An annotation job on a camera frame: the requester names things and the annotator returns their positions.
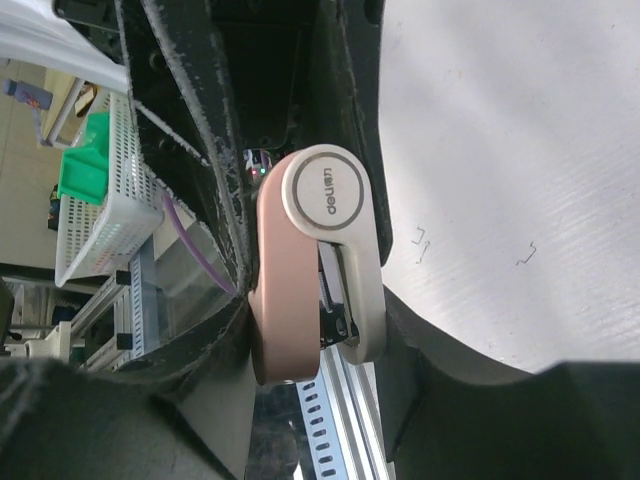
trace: white basket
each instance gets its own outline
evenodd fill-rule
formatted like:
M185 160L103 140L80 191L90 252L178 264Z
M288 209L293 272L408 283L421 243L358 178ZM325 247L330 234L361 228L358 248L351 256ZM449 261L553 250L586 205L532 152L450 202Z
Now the white basket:
M129 101L110 93L90 113L109 110L109 188L102 206L60 199L56 285L110 275L128 262L162 223L161 191L142 164Z

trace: gray ring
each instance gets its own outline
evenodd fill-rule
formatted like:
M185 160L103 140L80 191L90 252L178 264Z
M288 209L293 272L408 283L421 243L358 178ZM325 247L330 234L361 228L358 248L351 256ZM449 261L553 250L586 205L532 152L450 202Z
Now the gray ring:
M317 160L318 158L323 158L323 157L335 158L336 160L340 160L341 162L344 162L349 167L351 167L351 170L353 170L353 172L356 174L356 177L358 178L358 185L360 187L360 199L358 200L358 206L356 207L356 211L347 220L335 226L322 225L314 221L313 219L311 219L302 209L302 205L300 205L300 200L298 199L298 181L300 180L300 175L302 174L302 171L311 162L313 162L314 160ZM348 158L345 158L338 153L333 153L333 152L316 153L315 155L312 155L311 157L307 158L304 162L302 162L298 170L296 170L296 173L293 176L292 187L293 187L293 203L296 206L296 209L298 210L300 215L302 215L302 217L311 225L321 230L335 231L335 230L342 230L343 228L349 226L351 223L353 223L353 221L357 218L357 216L360 215L360 211L362 210L362 205L364 204L364 182L362 181L362 175L360 175L360 172L358 171L358 169L356 168L356 166L353 164L352 161L350 161Z

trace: bottle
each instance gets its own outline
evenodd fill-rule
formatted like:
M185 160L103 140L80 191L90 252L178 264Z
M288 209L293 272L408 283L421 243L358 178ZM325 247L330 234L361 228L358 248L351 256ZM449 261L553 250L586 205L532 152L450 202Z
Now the bottle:
M15 98L18 102L39 110L49 110L53 101L53 94L47 90L26 82L5 80L2 92Z

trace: green container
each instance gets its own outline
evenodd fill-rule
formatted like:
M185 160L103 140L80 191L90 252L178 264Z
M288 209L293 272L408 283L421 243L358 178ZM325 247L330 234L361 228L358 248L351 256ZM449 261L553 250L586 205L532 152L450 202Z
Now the green container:
M84 147L62 154L58 195L66 194L102 205L109 184L109 114L87 118Z

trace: circular logo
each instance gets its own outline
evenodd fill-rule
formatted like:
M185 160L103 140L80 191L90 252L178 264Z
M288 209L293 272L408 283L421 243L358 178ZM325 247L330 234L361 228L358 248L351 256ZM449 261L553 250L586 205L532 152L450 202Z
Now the circular logo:
M293 177L293 201L304 219L316 228L341 230L362 209L362 176L342 155L313 155L302 162Z

